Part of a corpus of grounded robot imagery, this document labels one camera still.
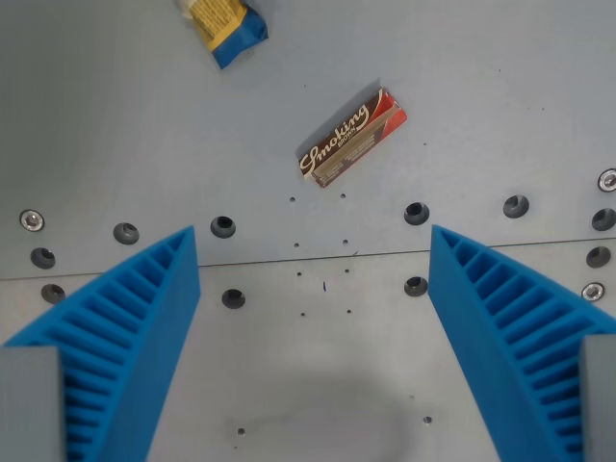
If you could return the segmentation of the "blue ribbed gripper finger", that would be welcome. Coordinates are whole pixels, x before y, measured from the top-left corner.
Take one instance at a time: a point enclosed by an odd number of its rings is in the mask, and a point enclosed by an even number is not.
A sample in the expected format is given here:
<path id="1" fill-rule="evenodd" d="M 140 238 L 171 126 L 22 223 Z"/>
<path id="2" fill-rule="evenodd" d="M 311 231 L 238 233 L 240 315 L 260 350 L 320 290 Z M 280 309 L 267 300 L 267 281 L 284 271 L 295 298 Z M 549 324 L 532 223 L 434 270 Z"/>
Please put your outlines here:
<path id="1" fill-rule="evenodd" d="M 428 294 L 500 460 L 583 460 L 580 347 L 614 333 L 614 318 L 438 225 Z"/>
<path id="2" fill-rule="evenodd" d="M 189 226 L 93 279 L 9 338 L 55 347 L 70 461 L 143 461 L 200 299 Z"/>

